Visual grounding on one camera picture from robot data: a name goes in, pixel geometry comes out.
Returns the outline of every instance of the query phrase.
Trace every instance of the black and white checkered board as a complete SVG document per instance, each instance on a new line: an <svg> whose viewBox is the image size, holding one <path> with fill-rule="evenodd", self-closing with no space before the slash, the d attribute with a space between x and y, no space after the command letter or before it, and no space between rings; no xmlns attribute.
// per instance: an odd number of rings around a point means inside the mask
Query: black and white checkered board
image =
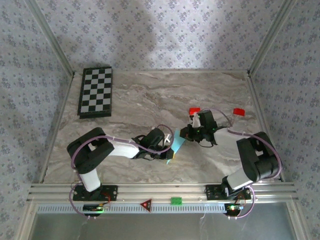
<svg viewBox="0 0 320 240"><path fill-rule="evenodd" d="M111 116L112 68L85 68L78 115L80 119Z"/></svg>

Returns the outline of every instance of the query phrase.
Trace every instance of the red triangle sign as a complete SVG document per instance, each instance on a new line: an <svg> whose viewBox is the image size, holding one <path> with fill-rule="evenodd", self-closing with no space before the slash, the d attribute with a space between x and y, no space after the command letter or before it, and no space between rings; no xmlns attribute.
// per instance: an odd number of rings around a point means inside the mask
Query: red triangle sign
<svg viewBox="0 0 320 240"><path fill-rule="evenodd" d="M151 201L152 199L149 199L147 201L144 201L143 203L140 203L140 205L146 209L149 213L150 213L150 210L151 210Z"/></svg>

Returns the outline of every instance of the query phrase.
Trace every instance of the green block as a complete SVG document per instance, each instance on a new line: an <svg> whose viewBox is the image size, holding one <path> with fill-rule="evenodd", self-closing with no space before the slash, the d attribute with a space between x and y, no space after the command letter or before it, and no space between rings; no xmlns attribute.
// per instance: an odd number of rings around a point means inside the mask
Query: green block
<svg viewBox="0 0 320 240"><path fill-rule="evenodd" d="M171 205L181 206L182 205L182 197L172 197Z"/></svg>

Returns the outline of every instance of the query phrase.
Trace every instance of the patterned wallpaper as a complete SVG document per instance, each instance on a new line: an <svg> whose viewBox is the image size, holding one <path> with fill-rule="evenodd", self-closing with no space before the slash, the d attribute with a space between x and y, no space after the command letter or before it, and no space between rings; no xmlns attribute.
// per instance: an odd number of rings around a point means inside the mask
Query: patterned wallpaper
<svg viewBox="0 0 320 240"><path fill-rule="evenodd" d="M298 0L253 78L314 239L320 239L319 46L319 0Z"/></svg>
<svg viewBox="0 0 320 240"><path fill-rule="evenodd" d="M0 3L0 239L39 178L69 78L23 0Z"/></svg>
<svg viewBox="0 0 320 240"><path fill-rule="evenodd" d="M37 0L72 68L248 69L282 0Z"/></svg>

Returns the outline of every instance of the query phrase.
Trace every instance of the marble tabletop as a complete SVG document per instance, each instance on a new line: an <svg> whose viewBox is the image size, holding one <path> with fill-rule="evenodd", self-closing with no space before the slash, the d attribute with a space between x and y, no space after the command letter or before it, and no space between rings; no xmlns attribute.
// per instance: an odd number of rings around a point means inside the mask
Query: marble tabletop
<svg viewBox="0 0 320 240"><path fill-rule="evenodd" d="M82 76L75 74L45 174L45 183L77 180L71 169L67 145L101 127L107 135L130 139L165 124L173 130L187 126L190 107L215 107L234 122L238 131L256 133L258 122L245 80L215 72L115 72L112 86L112 116L79 119L77 115ZM245 116L233 115L234 108ZM227 125L220 113L218 125ZM98 167L105 183L221 182L241 167L224 148L202 148L186 141L169 164L165 160L107 157Z"/></svg>

